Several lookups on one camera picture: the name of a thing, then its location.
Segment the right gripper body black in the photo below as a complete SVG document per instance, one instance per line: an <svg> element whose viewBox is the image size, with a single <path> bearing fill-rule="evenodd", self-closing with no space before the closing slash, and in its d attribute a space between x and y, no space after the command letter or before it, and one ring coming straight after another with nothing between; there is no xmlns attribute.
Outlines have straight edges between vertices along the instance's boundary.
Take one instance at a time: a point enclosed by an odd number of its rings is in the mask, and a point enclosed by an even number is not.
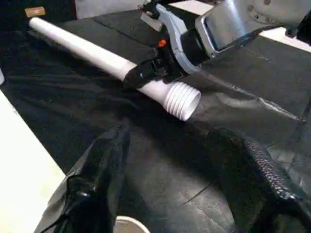
<svg viewBox="0 0 311 233"><path fill-rule="evenodd" d="M155 74L164 82L175 82L185 76L171 48L170 40L159 40L148 60Z"/></svg>

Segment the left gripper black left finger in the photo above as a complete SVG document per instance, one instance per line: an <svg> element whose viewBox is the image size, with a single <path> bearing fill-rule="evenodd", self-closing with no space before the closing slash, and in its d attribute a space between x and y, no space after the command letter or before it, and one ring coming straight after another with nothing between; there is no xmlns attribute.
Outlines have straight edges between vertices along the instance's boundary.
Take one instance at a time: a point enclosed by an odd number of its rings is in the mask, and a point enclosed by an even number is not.
<svg viewBox="0 0 311 233"><path fill-rule="evenodd" d="M99 135L51 196L35 232L113 232L128 152L128 125Z"/></svg>

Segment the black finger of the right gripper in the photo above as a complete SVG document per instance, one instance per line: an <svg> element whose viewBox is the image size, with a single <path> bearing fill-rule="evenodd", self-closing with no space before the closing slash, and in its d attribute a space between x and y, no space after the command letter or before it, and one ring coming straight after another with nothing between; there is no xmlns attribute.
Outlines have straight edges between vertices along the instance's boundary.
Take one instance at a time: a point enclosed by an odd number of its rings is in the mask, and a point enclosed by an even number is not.
<svg viewBox="0 0 311 233"><path fill-rule="evenodd" d="M139 64L125 75L123 84L129 88L140 89L156 78L156 69L152 64Z"/></svg>

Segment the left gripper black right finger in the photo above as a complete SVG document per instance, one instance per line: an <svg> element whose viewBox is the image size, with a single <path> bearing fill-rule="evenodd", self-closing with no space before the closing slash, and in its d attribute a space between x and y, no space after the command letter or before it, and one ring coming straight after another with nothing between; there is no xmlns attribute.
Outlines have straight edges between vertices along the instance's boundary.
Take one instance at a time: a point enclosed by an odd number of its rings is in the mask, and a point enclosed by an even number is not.
<svg viewBox="0 0 311 233"><path fill-rule="evenodd" d="M311 199L256 141L243 141L247 164L259 181L262 209L253 229L269 233L309 233Z"/></svg>

